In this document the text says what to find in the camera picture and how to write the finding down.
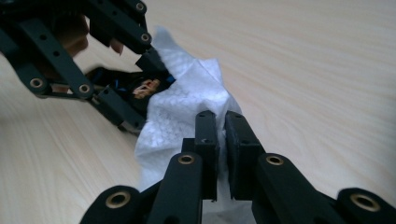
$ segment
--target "metal pin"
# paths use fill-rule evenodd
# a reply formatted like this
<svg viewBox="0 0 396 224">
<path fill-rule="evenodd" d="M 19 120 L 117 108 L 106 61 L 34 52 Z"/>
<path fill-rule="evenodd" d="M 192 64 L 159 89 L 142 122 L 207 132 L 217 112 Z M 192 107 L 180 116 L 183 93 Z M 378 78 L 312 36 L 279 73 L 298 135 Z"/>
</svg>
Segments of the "metal pin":
<svg viewBox="0 0 396 224">
<path fill-rule="evenodd" d="M 142 36 L 141 36 L 141 38 L 142 38 L 142 40 L 143 41 L 149 41 L 149 35 L 148 34 L 142 34 Z"/>
<path fill-rule="evenodd" d="M 194 161 L 195 161 L 195 158 L 191 155 L 183 155 L 178 158 L 178 162 L 180 162 L 183 165 L 192 164 Z"/>
<path fill-rule="evenodd" d="M 358 207 L 369 212 L 377 212 L 381 209 L 378 202 L 364 194 L 354 193 L 350 195 L 350 200 Z"/>
<path fill-rule="evenodd" d="M 41 78 L 33 78 L 30 80 L 30 86 L 33 88 L 41 88 L 44 85 L 44 82 Z"/>
<path fill-rule="evenodd" d="M 282 165 L 283 164 L 283 160 L 278 156 L 268 156 L 265 159 L 267 160 L 268 163 L 273 164 L 273 165 Z"/>
<path fill-rule="evenodd" d="M 143 5 L 142 3 L 137 3 L 136 4 L 136 9 L 141 11 L 141 10 L 145 9 L 145 5 Z"/>
<path fill-rule="evenodd" d="M 106 206 L 109 208 L 120 208 L 129 201 L 131 201 L 131 194 L 127 191 L 119 191 L 107 197 Z"/>
<path fill-rule="evenodd" d="M 82 84 L 81 86 L 79 86 L 78 90 L 82 93 L 87 93 L 90 91 L 90 86 L 88 86 L 87 84 Z"/>
</svg>

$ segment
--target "paper towel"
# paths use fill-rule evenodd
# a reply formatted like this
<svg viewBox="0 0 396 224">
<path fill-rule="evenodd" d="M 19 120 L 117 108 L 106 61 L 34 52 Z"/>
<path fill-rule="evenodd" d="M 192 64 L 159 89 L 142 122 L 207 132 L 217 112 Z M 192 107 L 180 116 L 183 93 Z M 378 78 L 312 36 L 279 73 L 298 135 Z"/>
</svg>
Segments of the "paper towel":
<svg viewBox="0 0 396 224">
<path fill-rule="evenodd" d="M 169 160 L 181 151 L 183 138 L 195 136 L 195 116 L 210 110 L 216 114 L 220 142 L 219 186 L 218 201 L 204 203 L 203 223 L 255 223 L 249 203 L 230 199 L 223 127 L 227 110 L 241 113 L 241 109 L 223 86 L 218 61 L 192 57 L 163 28 L 157 29 L 152 44 L 176 81 L 149 101 L 147 123 L 134 152 L 141 165 L 139 190 L 163 179 Z"/>
</svg>

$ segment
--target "robotic hand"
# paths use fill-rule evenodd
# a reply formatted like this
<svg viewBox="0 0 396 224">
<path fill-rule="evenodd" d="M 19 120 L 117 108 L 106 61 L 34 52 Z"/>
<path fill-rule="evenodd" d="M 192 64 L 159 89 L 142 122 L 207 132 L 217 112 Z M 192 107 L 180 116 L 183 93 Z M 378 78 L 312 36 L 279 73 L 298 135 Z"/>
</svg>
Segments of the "robotic hand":
<svg viewBox="0 0 396 224">
<path fill-rule="evenodd" d="M 0 51 L 36 96 L 87 101 L 137 133 L 149 97 L 174 80 L 150 45 L 145 12 L 138 0 L 0 0 Z M 118 40 L 141 54 L 142 72 L 99 67 L 84 76 L 56 38 L 57 27 L 79 15 L 90 19 L 91 35 L 104 45 Z M 219 147 L 214 114 L 200 113 L 195 126 L 195 139 L 184 139 L 161 182 L 143 192 L 106 190 L 81 223 L 200 223 L 202 200 L 217 199 Z M 320 194 L 287 158 L 263 150 L 242 115 L 229 112 L 225 126 L 231 195 L 252 201 L 257 223 L 395 223 L 395 208 L 366 190 L 344 189 L 337 200 Z"/>
<path fill-rule="evenodd" d="M 149 97 L 174 81 L 150 45 L 146 10 L 139 0 L 0 0 L 0 52 L 37 97 L 87 101 L 113 124 L 138 133 Z M 102 44 L 117 40 L 141 54 L 136 65 L 142 72 L 98 67 L 84 76 L 69 54 L 73 50 L 57 38 L 63 23 L 81 15 L 90 19 L 90 33 Z"/>
</svg>

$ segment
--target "wooden table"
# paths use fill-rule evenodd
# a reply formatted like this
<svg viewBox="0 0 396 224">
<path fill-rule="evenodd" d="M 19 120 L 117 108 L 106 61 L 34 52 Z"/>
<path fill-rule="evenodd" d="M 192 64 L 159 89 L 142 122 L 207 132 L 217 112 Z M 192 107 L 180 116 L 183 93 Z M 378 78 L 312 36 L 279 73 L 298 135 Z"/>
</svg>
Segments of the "wooden table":
<svg viewBox="0 0 396 224">
<path fill-rule="evenodd" d="M 396 206 L 394 1 L 146 1 L 197 58 L 218 58 L 226 88 L 268 152 L 319 190 L 359 187 Z M 90 38 L 76 62 L 136 70 Z M 136 186 L 136 137 L 90 105 L 40 100 L 0 59 L 0 223 L 78 223 L 115 185 Z"/>
</svg>

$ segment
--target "crumpled tissue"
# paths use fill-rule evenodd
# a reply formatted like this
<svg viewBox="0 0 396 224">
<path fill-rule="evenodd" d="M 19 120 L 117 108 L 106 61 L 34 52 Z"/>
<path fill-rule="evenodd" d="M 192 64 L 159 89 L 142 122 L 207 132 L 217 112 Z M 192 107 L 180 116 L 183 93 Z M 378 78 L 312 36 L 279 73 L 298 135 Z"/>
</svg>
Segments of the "crumpled tissue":
<svg viewBox="0 0 396 224">
<path fill-rule="evenodd" d="M 183 138 L 195 136 L 195 116 L 210 110 L 216 115 L 220 142 L 218 201 L 204 201 L 203 223 L 255 223 L 251 203 L 230 197 L 223 127 L 227 110 L 241 113 L 241 109 L 223 86 L 218 61 L 192 57 L 161 27 L 152 44 L 176 81 L 149 101 L 147 123 L 134 150 L 141 166 L 139 190 L 163 179 L 170 159 L 181 151 Z"/>
</svg>

